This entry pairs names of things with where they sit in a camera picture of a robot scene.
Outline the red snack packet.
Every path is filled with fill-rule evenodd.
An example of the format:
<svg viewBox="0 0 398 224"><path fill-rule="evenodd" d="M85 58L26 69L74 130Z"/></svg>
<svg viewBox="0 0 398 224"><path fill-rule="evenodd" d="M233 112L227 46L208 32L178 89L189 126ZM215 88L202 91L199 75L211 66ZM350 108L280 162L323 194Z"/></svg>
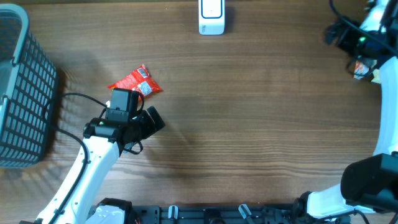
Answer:
<svg viewBox="0 0 398 224"><path fill-rule="evenodd" d="M145 65L139 66L129 75L108 86L110 90L115 88L138 91L143 94L145 98L162 91L162 88L152 78Z"/></svg>

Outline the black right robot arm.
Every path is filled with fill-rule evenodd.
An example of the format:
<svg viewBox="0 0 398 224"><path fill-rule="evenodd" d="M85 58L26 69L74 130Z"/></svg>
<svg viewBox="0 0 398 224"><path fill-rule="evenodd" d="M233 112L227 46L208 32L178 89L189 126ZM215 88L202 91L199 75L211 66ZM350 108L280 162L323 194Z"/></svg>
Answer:
<svg viewBox="0 0 398 224"><path fill-rule="evenodd" d="M349 223L351 215L393 213L397 223L397 1L370 1L368 16L354 23L333 1L329 7L338 20L326 30L326 41L375 63L381 85L381 122L371 157L350 164L338 185L306 192L292 205L291 223Z"/></svg>

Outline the orange tissue pack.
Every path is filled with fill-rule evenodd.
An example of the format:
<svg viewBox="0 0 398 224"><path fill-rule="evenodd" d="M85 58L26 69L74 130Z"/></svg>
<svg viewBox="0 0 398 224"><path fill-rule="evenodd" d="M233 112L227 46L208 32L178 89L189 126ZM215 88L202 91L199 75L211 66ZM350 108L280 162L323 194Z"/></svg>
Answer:
<svg viewBox="0 0 398 224"><path fill-rule="evenodd" d="M373 74L374 60L357 60L355 62L354 75L355 79L363 79Z"/></svg>

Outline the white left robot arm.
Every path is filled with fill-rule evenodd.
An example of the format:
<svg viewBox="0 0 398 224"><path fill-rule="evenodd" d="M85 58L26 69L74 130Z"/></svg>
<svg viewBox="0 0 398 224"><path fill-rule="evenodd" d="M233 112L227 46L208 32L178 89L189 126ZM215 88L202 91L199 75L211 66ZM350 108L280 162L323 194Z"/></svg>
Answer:
<svg viewBox="0 0 398 224"><path fill-rule="evenodd" d="M144 108L144 95L115 88L109 105L85 124L83 138L51 125L75 139L79 153L59 190L35 223L139 223L132 203L106 199L92 207L110 168L122 153L138 155L142 141L165 127L157 110Z"/></svg>

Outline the cream snack bag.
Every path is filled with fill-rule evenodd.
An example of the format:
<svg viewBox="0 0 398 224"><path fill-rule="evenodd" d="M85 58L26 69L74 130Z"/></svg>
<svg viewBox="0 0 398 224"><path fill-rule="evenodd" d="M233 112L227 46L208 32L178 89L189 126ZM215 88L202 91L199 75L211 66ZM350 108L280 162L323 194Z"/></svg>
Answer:
<svg viewBox="0 0 398 224"><path fill-rule="evenodd" d="M372 72L372 76L373 76L373 78L372 78L371 82L380 85L380 84L381 84L380 71L379 71L378 69L375 69L375 70Z"/></svg>

